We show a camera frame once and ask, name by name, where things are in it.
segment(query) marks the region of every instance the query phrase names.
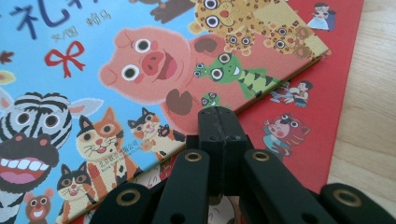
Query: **picture book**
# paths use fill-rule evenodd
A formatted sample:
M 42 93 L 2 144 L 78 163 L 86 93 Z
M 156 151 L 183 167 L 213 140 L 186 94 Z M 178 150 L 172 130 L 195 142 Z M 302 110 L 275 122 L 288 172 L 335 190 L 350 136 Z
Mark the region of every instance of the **picture book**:
M 327 47 L 279 0 L 0 7 L 0 223 L 74 220 Z
M 329 51 L 238 118 L 255 148 L 275 152 L 306 188 L 319 192 L 327 184 L 363 1 L 288 4 Z

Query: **pig ear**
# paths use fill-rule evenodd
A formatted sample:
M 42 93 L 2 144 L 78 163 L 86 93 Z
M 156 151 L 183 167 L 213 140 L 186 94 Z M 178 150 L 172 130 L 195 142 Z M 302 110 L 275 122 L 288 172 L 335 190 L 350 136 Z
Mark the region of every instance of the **pig ear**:
M 32 201 L 32 199 L 35 197 L 35 195 L 33 194 L 32 191 L 29 191 L 25 194 L 25 196 L 23 197 L 23 201 L 26 203 L 29 203 L 30 201 Z
M 89 116 L 96 112 L 103 104 L 103 100 L 85 98 L 70 104 L 69 110 L 73 118 L 78 119 L 81 115 Z
M 129 29 L 123 29 L 116 35 L 114 43 L 118 48 L 125 48 L 131 45 L 131 39 L 127 35 L 130 31 Z

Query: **cartoon person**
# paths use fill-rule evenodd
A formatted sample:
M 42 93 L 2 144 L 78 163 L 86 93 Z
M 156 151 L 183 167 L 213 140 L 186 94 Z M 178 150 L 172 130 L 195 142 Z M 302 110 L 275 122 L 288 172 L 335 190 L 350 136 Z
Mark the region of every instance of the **cartoon person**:
M 326 19 L 329 17 L 329 5 L 326 3 L 316 3 L 314 18 L 307 24 L 312 29 L 329 30 L 329 24 Z
M 266 149 L 271 150 L 281 161 L 291 155 L 291 147 L 299 146 L 306 138 L 311 128 L 305 126 L 292 114 L 283 114 L 273 122 L 266 120 L 262 138 Z
M 271 91 L 271 101 L 276 103 L 284 103 L 286 99 L 291 98 L 293 95 L 289 92 L 290 81 L 286 81 L 280 87 L 276 88 L 276 90 Z
M 313 85 L 310 81 L 307 80 L 301 81 L 298 84 L 297 87 L 298 90 L 296 88 L 290 88 L 290 92 L 293 94 L 293 96 L 285 100 L 285 103 L 289 104 L 291 102 L 295 102 L 295 104 L 299 107 L 306 107 L 309 98 L 308 91 L 311 90 L 312 88 Z

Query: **wooden surface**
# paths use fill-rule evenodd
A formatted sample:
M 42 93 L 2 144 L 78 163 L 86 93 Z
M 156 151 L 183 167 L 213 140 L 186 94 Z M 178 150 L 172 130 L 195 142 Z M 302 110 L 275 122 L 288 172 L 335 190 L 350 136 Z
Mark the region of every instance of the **wooden surface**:
M 395 89 L 396 1 L 365 0 L 329 183 L 360 189 L 394 217 Z

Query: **brass grommet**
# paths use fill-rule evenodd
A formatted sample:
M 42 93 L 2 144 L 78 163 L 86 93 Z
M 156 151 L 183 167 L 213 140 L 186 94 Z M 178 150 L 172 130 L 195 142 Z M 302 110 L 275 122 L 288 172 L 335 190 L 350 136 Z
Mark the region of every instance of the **brass grommet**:
M 131 200 L 125 200 L 125 198 L 122 198 L 127 194 L 133 194 L 134 197 Z M 116 202 L 120 206 L 130 206 L 134 203 L 137 203 L 139 199 L 140 199 L 140 192 L 137 189 L 126 189 L 117 196 Z
M 252 156 L 256 161 L 269 161 L 270 160 L 270 156 L 263 151 L 256 151 L 253 153 Z
M 202 155 L 199 154 L 198 152 L 190 152 L 190 153 L 186 154 L 186 156 L 184 158 L 186 159 L 186 161 L 200 161 L 202 158 Z
M 351 206 L 351 207 L 360 207 L 361 206 L 361 198 L 359 198 L 358 195 L 354 194 L 353 192 L 347 190 L 347 189 L 336 189 L 332 195 L 335 197 L 335 199 L 338 200 L 338 202 L 343 203 L 345 205 Z

